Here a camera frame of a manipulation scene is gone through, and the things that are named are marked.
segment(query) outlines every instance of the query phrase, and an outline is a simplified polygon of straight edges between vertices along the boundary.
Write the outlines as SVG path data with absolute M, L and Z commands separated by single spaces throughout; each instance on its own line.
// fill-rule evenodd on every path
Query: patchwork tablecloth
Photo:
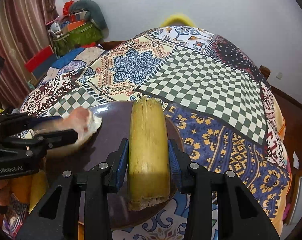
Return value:
M 135 101 L 144 94 L 155 97 L 179 130 L 192 161 L 210 171 L 235 171 L 281 233 L 290 174 L 276 127 L 274 96 L 240 49 L 200 28 L 170 26 L 81 60 L 74 57 L 61 63 L 58 72 L 49 71 L 61 74 L 47 77 L 21 111 L 66 117 L 76 106 Z M 113 239 L 182 239 L 188 207 L 189 196 L 177 192 L 156 216 L 114 231 Z M 218 237 L 217 214 L 213 194 L 212 239 Z

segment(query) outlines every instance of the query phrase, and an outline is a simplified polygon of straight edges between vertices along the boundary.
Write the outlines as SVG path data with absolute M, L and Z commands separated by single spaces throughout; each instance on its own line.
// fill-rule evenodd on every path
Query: pile of items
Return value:
M 67 2 L 63 15 L 47 23 L 51 45 L 58 56 L 70 50 L 101 41 L 106 23 L 100 7 L 91 0 Z

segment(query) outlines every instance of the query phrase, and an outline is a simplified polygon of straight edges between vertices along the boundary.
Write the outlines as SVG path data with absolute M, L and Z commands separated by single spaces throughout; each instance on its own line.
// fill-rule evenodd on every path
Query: round plate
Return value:
M 49 182 L 65 170 L 72 173 L 88 171 L 93 166 L 104 162 L 109 153 L 118 150 L 123 138 L 129 138 L 132 101 L 115 101 L 92 107 L 91 111 L 102 117 L 102 125 L 91 140 L 74 155 L 63 159 L 47 159 L 46 170 Z M 182 140 L 174 124 L 166 118 L 168 138 L 174 139 L 179 149 L 183 150 Z M 170 199 L 176 192 L 176 187 L 171 183 Z M 79 222 L 84 221 L 84 198 L 81 194 Z M 129 211 L 127 199 L 126 177 L 123 187 L 118 194 L 108 194 L 110 225 L 112 230 L 136 226 L 156 215 L 167 202 L 145 208 L 141 211 Z

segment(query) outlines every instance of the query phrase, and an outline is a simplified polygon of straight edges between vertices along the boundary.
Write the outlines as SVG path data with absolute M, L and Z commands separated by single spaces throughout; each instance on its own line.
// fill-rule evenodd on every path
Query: striped curtain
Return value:
M 19 107 L 30 92 L 33 78 L 24 64 L 49 45 L 45 24 L 57 17 L 55 0 L 0 1 L 0 101 Z

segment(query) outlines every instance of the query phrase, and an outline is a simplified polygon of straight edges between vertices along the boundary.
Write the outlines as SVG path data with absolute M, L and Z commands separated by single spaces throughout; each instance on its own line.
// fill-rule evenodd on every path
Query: wall outlet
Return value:
M 279 73 L 276 75 L 276 77 L 277 77 L 278 79 L 281 79 L 281 78 L 282 78 L 282 72 L 279 72 Z

